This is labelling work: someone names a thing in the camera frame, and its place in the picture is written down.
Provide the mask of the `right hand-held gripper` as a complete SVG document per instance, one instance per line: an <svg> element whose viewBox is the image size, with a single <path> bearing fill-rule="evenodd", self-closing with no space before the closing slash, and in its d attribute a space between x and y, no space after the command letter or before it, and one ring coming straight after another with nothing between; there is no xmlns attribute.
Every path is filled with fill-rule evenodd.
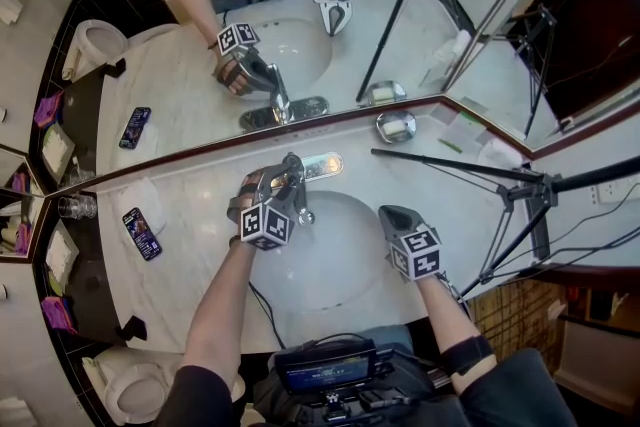
<svg viewBox="0 0 640 427"><path fill-rule="evenodd" d="M404 279L417 281L440 271L440 240L417 211L383 205L378 216L388 243L386 260Z"/></svg>

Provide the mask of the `chrome faucet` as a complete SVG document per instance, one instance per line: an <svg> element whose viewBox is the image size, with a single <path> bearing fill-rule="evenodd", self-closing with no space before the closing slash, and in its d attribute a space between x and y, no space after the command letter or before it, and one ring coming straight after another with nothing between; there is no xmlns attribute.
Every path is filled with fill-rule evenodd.
<svg viewBox="0 0 640 427"><path fill-rule="evenodd" d="M290 153L287 158L300 158L297 155ZM301 159L301 174L304 176L305 185L309 181L329 178L342 172L344 163L342 157L335 152L328 152L311 157L304 157Z"/></svg>

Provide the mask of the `person's right forearm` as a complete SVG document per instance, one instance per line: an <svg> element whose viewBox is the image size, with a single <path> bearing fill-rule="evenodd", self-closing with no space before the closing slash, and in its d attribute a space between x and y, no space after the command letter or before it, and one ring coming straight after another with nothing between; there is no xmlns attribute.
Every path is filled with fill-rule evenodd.
<svg viewBox="0 0 640 427"><path fill-rule="evenodd" d="M422 278L415 284L424 301L440 354L467 339L480 335L458 302L436 277ZM464 375L452 374L450 378L456 394L461 395L466 388L490 372L496 365L496 356L490 354L478 361Z"/></svg>

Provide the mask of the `person's left hand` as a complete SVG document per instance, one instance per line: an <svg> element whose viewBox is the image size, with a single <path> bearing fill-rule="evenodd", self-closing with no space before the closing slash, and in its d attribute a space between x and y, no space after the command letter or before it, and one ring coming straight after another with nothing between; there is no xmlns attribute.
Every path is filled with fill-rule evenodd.
<svg viewBox="0 0 640 427"><path fill-rule="evenodd" d="M254 196L263 174L264 169L261 168L254 170L245 176L238 193L229 201L228 207L230 210L242 211L253 205Z"/></svg>

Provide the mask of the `white oval sink basin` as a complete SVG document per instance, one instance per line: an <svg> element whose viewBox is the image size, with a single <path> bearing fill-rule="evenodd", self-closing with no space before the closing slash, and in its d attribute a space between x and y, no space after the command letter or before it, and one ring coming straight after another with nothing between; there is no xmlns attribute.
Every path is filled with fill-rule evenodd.
<svg viewBox="0 0 640 427"><path fill-rule="evenodd" d="M385 272L388 245L378 215L359 199L312 191L315 214L296 226L289 244L256 257L251 283L279 311L309 313L340 306Z"/></svg>

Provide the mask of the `metal soap dish with soap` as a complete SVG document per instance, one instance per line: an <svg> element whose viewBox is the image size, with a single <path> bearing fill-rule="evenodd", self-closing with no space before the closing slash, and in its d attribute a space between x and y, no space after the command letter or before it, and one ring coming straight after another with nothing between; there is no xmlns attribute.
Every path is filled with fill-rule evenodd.
<svg viewBox="0 0 640 427"><path fill-rule="evenodd" d="M391 111L376 119L377 131L387 144L397 144L412 139L417 131L415 116L409 111Z"/></svg>

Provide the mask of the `white paper sheet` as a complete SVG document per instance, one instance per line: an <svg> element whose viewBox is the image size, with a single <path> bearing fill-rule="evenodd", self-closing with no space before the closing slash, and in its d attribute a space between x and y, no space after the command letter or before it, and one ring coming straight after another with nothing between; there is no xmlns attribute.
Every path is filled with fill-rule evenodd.
<svg viewBox="0 0 640 427"><path fill-rule="evenodd" d="M485 126L476 118L466 113L459 113L442 132L440 139L453 142L466 152L476 144L477 138L484 132Z"/></svg>

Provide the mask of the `white plastic packet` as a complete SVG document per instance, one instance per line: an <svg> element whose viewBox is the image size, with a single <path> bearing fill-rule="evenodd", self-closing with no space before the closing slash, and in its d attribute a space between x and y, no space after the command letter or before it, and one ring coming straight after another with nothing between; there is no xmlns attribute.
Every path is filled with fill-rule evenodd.
<svg viewBox="0 0 640 427"><path fill-rule="evenodd" d="M514 170L522 166L523 157L502 140L493 138L481 148L477 163L482 166Z"/></svg>

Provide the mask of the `black tripod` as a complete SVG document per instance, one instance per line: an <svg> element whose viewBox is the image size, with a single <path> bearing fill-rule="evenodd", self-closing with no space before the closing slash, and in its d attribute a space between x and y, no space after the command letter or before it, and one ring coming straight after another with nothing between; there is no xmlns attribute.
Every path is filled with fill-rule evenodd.
<svg viewBox="0 0 640 427"><path fill-rule="evenodd" d="M370 153L380 157L417 162L441 172L449 172L453 169L495 184L492 192L501 198L504 211L496 228L486 262L481 267L478 276L462 291L462 296L466 296L479 285L487 284L498 277L497 270L506 265L506 260L511 253L533 233L547 212L558 204L559 194L589 188L640 173L640 156L563 178L559 175L551 176L545 173L535 173L531 170L506 170L394 150L373 148ZM540 208L515 239L503 251L500 251L501 241L510 222L509 212L513 210L514 204L519 200L533 199L541 202Z"/></svg>

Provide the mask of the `narrow angled mirror panel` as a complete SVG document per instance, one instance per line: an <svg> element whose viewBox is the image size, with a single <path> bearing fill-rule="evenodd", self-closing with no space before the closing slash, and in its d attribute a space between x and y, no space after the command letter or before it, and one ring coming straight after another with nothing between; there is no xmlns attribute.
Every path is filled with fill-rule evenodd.
<svg viewBox="0 0 640 427"><path fill-rule="evenodd" d="M539 151L640 112L640 0L459 0L473 27L444 93Z"/></svg>
<svg viewBox="0 0 640 427"><path fill-rule="evenodd" d="M27 154L0 144L0 262L32 262L45 196Z"/></svg>

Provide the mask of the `person's dark shirt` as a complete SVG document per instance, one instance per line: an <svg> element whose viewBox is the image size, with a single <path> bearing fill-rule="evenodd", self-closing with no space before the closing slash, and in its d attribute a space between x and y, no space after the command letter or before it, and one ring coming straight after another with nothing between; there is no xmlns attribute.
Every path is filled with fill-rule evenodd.
<svg viewBox="0 0 640 427"><path fill-rule="evenodd" d="M152 427L240 427L231 392L215 373L187 366L175 377ZM433 396L356 427L576 427L540 354L523 349L461 395Z"/></svg>

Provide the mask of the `white toilet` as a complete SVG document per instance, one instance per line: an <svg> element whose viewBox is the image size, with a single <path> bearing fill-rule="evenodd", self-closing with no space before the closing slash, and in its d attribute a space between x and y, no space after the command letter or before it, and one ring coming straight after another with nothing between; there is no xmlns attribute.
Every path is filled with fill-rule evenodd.
<svg viewBox="0 0 640 427"><path fill-rule="evenodd" d="M182 356L114 346L81 363L112 421L122 427L155 420Z"/></svg>

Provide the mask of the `purple folded cloth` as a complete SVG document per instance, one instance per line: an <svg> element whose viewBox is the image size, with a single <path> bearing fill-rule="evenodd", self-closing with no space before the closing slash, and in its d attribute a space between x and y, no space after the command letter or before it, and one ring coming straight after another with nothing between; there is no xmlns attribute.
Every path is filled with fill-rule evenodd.
<svg viewBox="0 0 640 427"><path fill-rule="evenodd" d="M67 300L59 296L45 297L40 303L44 317L51 329L77 335Z"/></svg>

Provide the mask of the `large wall mirror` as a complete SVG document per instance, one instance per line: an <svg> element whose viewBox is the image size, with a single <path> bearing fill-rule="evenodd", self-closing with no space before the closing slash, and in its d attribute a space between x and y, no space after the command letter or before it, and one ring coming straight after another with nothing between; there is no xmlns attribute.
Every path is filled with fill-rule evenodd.
<svg viewBox="0 0 640 427"><path fill-rule="evenodd" d="M311 0L270 2L231 19L248 22L261 58L278 66L295 112L291 130L376 111L371 98L357 96L364 78L397 82L402 106L436 99L440 81L431 64L455 33L438 0L355 0L352 21L333 37ZM214 80L214 56L191 25L157 35L123 59L120 76L96 69L63 91L62 137L83 178L279 129L265 93L236 97Z"/></svg>

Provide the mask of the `white wall socket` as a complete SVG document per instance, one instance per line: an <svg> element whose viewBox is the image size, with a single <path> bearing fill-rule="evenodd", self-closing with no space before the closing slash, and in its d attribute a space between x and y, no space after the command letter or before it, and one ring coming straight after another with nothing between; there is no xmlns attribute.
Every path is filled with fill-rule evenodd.
<svg viewBox="0 0 640 427"><path fill-rule="evenodd" d="M596 196L600 204L640 200L640 175L599 184L596 187Z"/></svg>

